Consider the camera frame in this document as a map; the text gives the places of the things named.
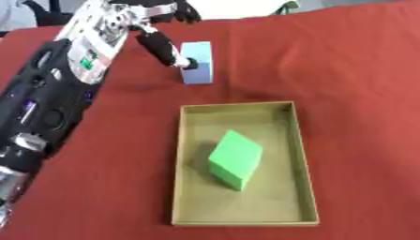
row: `red fabric surface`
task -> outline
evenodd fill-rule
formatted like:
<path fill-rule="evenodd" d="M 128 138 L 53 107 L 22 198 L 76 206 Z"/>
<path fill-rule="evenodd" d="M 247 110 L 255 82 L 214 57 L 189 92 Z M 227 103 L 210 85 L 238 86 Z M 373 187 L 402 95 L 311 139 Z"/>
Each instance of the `red fabric surface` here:
<path fill-rule="evenodd" d="M 215 82 L 203 86 L 131 39 L 0 239 L 418 239 L 419 16 L 410 2 L 161 25 L 177 44 L 212 41 Z M 1 84 L 56 32 L 7 36 Z M 179 106 L 266 100 L 297 104 L 321 226 L 170 226 Z"/>

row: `blue foam block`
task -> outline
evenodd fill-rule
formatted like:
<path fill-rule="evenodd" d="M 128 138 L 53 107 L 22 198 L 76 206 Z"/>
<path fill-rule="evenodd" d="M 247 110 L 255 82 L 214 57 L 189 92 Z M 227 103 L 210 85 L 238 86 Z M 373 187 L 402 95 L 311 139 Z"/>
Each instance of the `blue foam block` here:
<path fill-rule="evenodd" d="M 181 54 L 185 57 L 192 57 L 199 63 L 197 69 L 182 69 L 185 84 L 213 82 L 212 46 L 209 41 L 185 42 L 181 46 Z"/>

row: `robotic arm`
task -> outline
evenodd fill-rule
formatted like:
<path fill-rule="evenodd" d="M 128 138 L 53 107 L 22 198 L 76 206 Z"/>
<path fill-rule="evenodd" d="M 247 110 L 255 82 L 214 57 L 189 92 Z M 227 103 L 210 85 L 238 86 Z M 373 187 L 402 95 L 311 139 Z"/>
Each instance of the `robotic arm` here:
<path fill-rule="evenodd" d="M 82 121 L 130 27 L 141 32 L 138 42 L 162 64 L 198 66 L 151 24 L 168 14 L 199 21 L 197 12 L 188 8 L 185 0 L 154 7 L 88 0 L 55 40 L 23 65 L 0 95 L 0 228 L 43 161 L 60 150 Z"/>

